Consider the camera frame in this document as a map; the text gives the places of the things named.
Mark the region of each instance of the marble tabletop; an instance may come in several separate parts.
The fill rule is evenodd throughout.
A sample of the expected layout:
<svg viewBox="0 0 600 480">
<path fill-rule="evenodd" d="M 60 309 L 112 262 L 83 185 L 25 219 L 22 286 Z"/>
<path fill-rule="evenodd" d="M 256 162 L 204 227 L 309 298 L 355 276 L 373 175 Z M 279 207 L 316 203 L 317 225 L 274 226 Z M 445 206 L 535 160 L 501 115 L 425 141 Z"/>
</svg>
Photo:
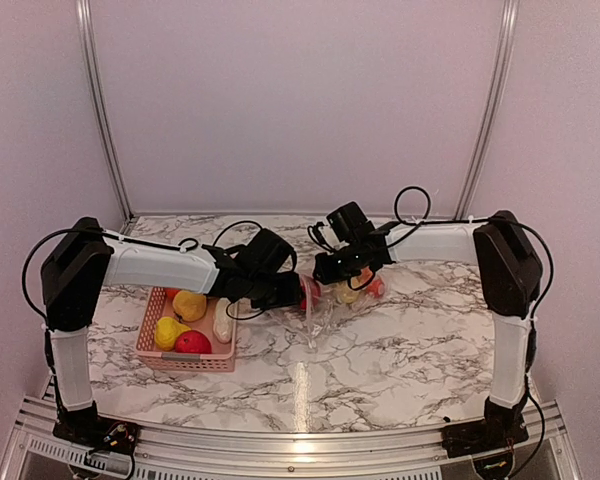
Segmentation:
<svg viewBox="0 0 600 480">
<path fill-rule="evenodd" d="M 131 235 L 211 243 L 246 217 L 140 217 Z M 307 263 L 306 216 L 251 216 Z M 220 242 L 245 242 L 239 226 Z M 474 267 L 413 262 L 382 270 L 389 291 L 351 312 L 316 349 L 268 316 L 238 327 L 234 373 L 147 368 L 134 352 L 149 288 L 107 287 L 89 333 L 90 374 L 103 414 L 163 424 L 259 432 L 348 432 L 482 415 L 493 365 L 493 324 Z"/>
</svg>

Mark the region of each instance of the white backdrop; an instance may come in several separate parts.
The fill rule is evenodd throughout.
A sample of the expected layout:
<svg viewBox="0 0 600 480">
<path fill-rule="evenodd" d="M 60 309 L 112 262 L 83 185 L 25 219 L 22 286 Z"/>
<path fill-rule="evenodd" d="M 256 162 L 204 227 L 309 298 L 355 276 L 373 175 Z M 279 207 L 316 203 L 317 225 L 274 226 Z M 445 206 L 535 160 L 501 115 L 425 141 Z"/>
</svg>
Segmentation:
<svg viewBox="0 0 600 480">
<path fill-rule="evenodd" d="M 452 215 L 503 2 L 93 4 L 136 212 L 388 212 L 406 184 Z M 412 210 L 419 211 L 420 203 Z"/>
</svg>

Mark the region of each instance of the vertical metal bar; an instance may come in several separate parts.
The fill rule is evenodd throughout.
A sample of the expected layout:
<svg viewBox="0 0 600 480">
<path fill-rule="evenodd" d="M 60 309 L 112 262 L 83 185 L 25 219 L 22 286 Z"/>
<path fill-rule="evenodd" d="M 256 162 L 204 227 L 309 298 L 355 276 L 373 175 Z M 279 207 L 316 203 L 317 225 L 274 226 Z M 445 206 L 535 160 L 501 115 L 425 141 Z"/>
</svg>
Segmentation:
<svg viewBox="0 0 600 480">
<path fill-rule="evenodd" d="M 507 81 L 507 73 L 511 63 L 511 53 L 513 51 L 513 36 L 518 18 L 518 7 L 520 0 L 505 0 L 502 10 L 502 24 L 500 26 L 500 38 L 498 39 L 498 48 L 496 51 L 496 61 L 489 87 L 489 97 L 482 117 L 482 124 L 478 133 L 469 171 L 464 181 L 462 193 L 458 199 L 454 219 L 464 218 L 471 206 L 471 201 L 476 192 L 480 173 L 484 167 L 489 140 L 493 124 L 498 112 L 498 107 L 502 101 L 502 94 Z"/>
<path fill-rule="evenodd" d="M 122 179 L 118 155 L 113 143 L 113 136 L 109 126 L 109 118 L 105 107 L 104 94 L 102 92 L 102 83 L 100 81 L 100 72 L 98 70 L 98 57 L 96 55 L 96 44 L 93 34 L 93 25 L 91 22 L 91 3 L 90 0 L 77 0 L 78 24 L 80 26 L 80 40 L 84 53 L 84 62 L 87 69 L 87 79 L 91 91 L 91 100 L 98 121 L 100 138 L 104 148 L 105 159 L 111 176 L 113 190 L 118 201 L 120 211 L 124 216 L 125 223 L 133 218 L 133 211 L 129 203 L 127 190 Z"/>
</svg>

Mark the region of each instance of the basket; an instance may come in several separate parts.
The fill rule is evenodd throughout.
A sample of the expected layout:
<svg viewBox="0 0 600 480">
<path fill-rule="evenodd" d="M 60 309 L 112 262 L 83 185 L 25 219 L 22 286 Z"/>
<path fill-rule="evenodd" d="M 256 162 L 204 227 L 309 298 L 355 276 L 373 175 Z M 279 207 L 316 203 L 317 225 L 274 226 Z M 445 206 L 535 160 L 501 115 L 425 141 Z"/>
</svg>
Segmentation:
<svg viewBox="0 0 600 480">
<path fill-rule="evenodd" d="M 154 341 L 156 324 L 160 318 L 174 317 L 171 300 L 164 288 L 151 289 L 149 303 L 138 334 L 136 354 L 144 364 L 154 370 L 177 370 L 185 372 L 233 372 L 235 369 L 236 328 L 233 322 L 233 335 L 230 343 L 220 343 L 213 334 L 213 315 L 218 300 L 209 298 L 204 317 L 192 323 L 185 323 L 193 330 L 204 333 L 211 342 L 214 353 L 176 353 L 160 350 Z"/>
</svg>

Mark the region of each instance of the gray marble vein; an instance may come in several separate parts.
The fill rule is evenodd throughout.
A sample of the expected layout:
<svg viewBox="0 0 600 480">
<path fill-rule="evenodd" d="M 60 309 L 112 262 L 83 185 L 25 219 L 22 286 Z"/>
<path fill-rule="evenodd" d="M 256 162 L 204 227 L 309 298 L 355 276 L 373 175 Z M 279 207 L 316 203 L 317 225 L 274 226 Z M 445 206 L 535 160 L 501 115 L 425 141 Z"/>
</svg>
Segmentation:
<svg viewBox="0 0 600 480">
<path fill-rule="evenodd" d="M 211 243 L 244 217 L 141 217 L 133 235 Z M 257 216 L 288 239 L 309 268 L 315 247 L 303 216 Z M 220 242 L 246 241 L 241 225 Z M 94 395 L 105 414 L 243 431 L 344 432 L 440 423 L 482 414 L 493 364 L 493 325 L 473 267 L 413 262 L 383 269 L 388 294 L 345 312 L 315 350 L 268 316 L 238 330 L 234 373 L 154 371 L 134 347 L 148 287 L 103 291 L 90 330 Z"/>
</svg>

